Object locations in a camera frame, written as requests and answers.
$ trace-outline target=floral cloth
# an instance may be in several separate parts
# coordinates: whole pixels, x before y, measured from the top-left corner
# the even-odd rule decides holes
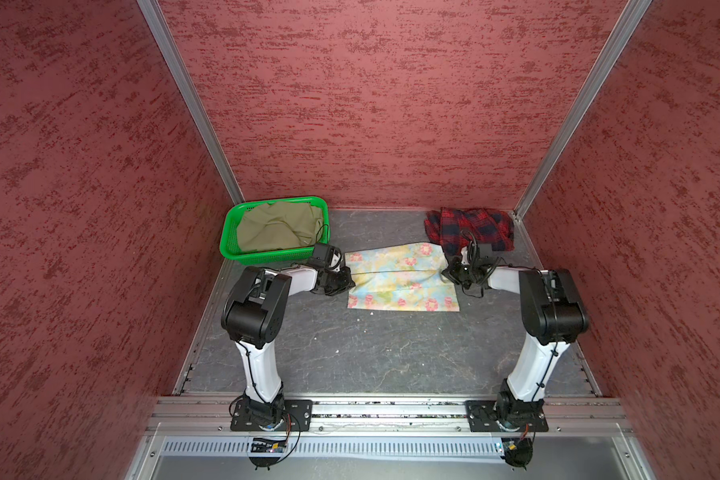
[[[355,288],[347,307],[364,310],[459,312],[440,245],[408,244],[346,255]]]

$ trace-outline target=green plastic laundry basket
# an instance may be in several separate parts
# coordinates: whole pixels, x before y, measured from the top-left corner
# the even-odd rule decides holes
[[[314,246],[304,246],[302,248],[290,248],[287,250],[273,250],[269,252],[251,252],[246,253],[240,250],[237,245],[237,226],[240,225],[240,219],[248,210],[261,204],[274,204],[275,202],[293,202],[295,204],[310,204],[322,209],[322,221],[326,228],[322,229],[321,242],[327,243],[331,239],[331,227],[328,225],[328,205],[326,201],[320,197],[297,197],[297,198],[279,198],[277,200],[262,200],[259,202],[245,202],[232,207],[226,215],[224,222],[224,231],[221,233],[221,243],[219,250],[230,260],[237,260],[243,265],[268,264],[269,262],[287,262],[290,260],[303,260],[312,256]]]

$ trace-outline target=khaki garment in basket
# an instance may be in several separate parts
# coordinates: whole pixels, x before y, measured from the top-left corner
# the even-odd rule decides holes
[[[275,202],[247,211],[237,226],[243,252],[285,250],[315,244],[322,227],[322,209],[305,203]]]

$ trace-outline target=maroon wall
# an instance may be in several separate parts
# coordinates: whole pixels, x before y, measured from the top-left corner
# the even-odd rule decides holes
[[[163,0],[248,200],[514,208],[625,0]]]
[[[720,479],[720,0],[655,0],[528,213],[661,478]]]
[[[122,477],[229,206],[136,2],[0,2],[0,479]]]

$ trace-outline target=folded clothing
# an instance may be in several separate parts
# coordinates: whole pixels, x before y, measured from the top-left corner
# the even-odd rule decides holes
[[[448,266],[440,245],[427,243],[363,250],[346,255],[355,288],[348,308],[459,312],[454,284],[440,272]]]
[[[237,226],[243,252],[266,252],[314,245],[322,228],[322,209],[305,203],[261,204],[244,213]]]
[[[494,252],[514,250],[514,224],[507,212],[485,208],[441,208],[439,212],[427,212],[424,220],[427,238],[441,245],[446,255],[458,255],[461,247],[469,244],[461,235],[462,230],[470,230],[479,244],[491,244]]]

